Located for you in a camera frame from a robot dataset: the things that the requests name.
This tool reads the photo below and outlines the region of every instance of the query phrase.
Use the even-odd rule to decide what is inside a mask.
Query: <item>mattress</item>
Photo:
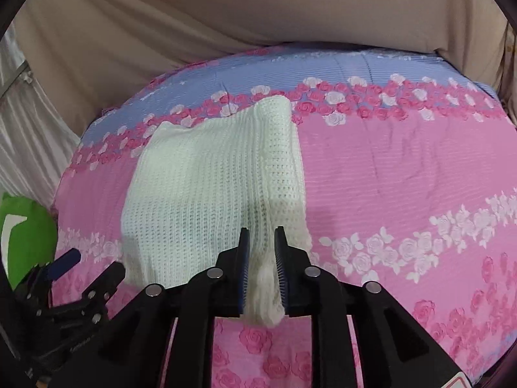
[[[126,192],[162,121],[192,127],[274,94],[298,127],[312,263],[379,281],[478,380],[517,336],[517,134],[492,89],[434,55],[292,45],[157,77],[89,127],[61,178],[57,255],[82,260],[54,302],[123,261]],[[122,284],[110,314],[140,289]],[[213,384],[306,386],[310,339],[307,318],[218,319]]]

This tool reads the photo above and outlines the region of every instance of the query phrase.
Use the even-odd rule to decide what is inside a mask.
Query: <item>white knitted towel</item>
[[[250,230],[245,317],[275,325],[284,315],[273,244],[285,227],[310,250],[305,186],[291,104],[265,98],[229,118],[185,129],[162,123],[138,161],[122,212],[128,280],[165,287],[214,266]]]

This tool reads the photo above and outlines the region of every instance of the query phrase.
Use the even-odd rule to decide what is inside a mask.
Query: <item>white curtain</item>
[[[0,41],[0,87],[5,90],[24,61],[11,25]],[[0,97],[0,191],[50,207],[79,138],[60,118],[29,67]]]

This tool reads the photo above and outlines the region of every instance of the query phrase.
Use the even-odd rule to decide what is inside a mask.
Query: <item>beige curtain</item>
[[[184,63],[289,41],[437,50],[498,86],[506,19],[493,0],[28,0],[20,45],[66,123]]]

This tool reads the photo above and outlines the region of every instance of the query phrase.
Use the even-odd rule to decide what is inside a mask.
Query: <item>silver screw head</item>
[[[321,273],[318,267],[310,266],[305,269],[305,275],[308,277],[318,277]]]
[[[160,285],[149,285],[145,288],[145,294],[149,297],[158,296],[161,293]]]
[[[213,267],[206,272],[206,275],[211,279],[218,279],[223,276],[223,270],[217,267]]]
[[[382,286],[376,281],[369,281],[366,283],[366,290],[368,290],[370,293],[376,294],[380,293]]]

